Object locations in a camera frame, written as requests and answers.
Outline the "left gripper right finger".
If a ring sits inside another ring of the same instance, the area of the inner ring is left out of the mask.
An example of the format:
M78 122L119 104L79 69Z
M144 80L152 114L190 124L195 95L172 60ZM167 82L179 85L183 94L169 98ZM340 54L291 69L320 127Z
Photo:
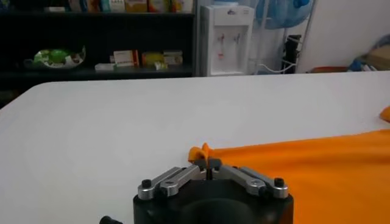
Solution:
M216 158L210 159L210 170L213 179L232 180L250 195L270 195L276 199L286 199L289 196L288 185L282 178L270 178L248 167L226 165Z

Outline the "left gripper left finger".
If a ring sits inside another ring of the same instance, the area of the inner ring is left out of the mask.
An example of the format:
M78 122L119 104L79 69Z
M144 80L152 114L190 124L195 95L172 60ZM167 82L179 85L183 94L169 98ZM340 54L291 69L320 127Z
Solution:
M173 167L153 179L145 179L138 186L140 200L152 200L157 195L172 197L192 180L205 180L207 177L207 162L205 159L196 160L188 167Z

